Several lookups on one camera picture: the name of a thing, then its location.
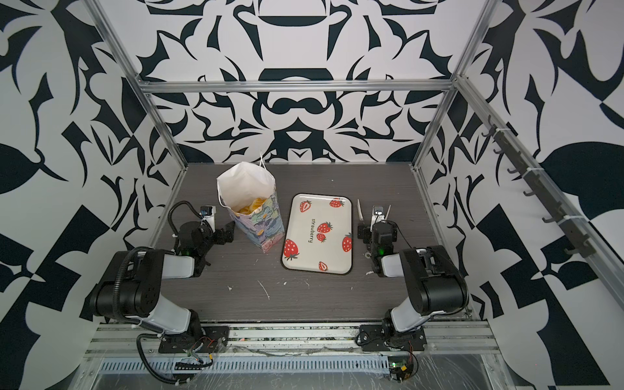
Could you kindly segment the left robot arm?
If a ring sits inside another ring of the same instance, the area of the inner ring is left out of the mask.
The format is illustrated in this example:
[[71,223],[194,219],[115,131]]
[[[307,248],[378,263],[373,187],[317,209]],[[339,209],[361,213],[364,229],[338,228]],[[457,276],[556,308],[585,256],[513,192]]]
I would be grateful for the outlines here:
[[212,219],[205,218],[179,227],[171,250],[138,247],[115,253],[89,295],[91,313],[163,335],[202,338],[198,314],[164,297],[162,281],[201,276],[209,266],[208,252],[233,242],[234,230],[234,222],[215,229]]

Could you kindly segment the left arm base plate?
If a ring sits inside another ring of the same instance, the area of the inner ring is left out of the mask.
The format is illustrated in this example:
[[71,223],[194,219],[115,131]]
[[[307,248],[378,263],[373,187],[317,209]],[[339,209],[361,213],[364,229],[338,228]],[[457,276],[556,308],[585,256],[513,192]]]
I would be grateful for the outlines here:
[[166,335],[159,345],[161,354],[182,354],[187,349],[195,353],[216,353],[228,345],[228,326],[203,326],[198,336],[189,333]]

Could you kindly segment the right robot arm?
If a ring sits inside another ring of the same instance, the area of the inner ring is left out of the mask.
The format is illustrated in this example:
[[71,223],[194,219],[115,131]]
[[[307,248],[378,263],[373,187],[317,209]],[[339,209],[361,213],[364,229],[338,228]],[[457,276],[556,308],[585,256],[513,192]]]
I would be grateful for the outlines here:
[[407,298],[383,319],[385,336],[406,336],[437,316],[456,315],[466,309],[466,281],[445,247],[409,245],[396,251],[394,244],[402,232],[396,222],[388,219],[389,210],[375,206],[368,222],[360,203],[357,212],[357,238],[367,246],[372,271],[379,277],[401,278],[406,283]]

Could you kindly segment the white floral paper bag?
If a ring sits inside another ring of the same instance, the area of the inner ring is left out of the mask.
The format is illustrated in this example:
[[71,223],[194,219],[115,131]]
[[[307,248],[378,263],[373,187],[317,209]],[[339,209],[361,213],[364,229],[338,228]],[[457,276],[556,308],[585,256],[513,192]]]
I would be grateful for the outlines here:
[[263,159],[239,162],[216,180],[219,204],[235,225],[260,248],[270,251],[285,235],[276,193],[276,179]]

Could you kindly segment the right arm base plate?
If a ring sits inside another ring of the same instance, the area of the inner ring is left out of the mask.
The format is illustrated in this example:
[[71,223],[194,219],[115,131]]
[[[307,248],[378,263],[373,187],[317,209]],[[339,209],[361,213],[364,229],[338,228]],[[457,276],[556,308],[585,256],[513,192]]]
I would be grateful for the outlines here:
[[364,352],[409,352],[410,350],[422,352],[427,345],[427,339],[422,329],[391,335],[382,325],[361,325],[354,342]]

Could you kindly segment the croissant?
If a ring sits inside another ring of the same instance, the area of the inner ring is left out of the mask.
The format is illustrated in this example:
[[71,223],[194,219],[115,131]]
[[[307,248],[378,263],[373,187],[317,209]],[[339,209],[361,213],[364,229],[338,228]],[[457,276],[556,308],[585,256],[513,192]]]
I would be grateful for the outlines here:
[[266,198],[256,198],[248,206],[242,207],[237,213],[240,215],[251,215],[255,213],[255,211],[260,210],[265,202]]

